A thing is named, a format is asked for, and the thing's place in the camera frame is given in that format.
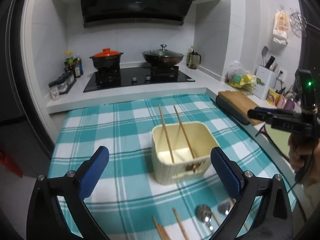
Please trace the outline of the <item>right hand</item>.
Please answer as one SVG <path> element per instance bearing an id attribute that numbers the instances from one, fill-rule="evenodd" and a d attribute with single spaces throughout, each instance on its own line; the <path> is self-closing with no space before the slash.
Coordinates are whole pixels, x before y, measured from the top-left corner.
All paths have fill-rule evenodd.
<path id="1" fill-rule="evenodd" d="M 305 164 L 302 159 L 303 156 L 312 155 L 314 162 L 311 167 L 310 176 L 316 180 L 319 177 L 319 139 L 315 142 L 306 143 L 302 142 L 296 134 L 291 134 L 288 140 L 289 150 L 289 162 L 294 171 L 299 171 Z"/>

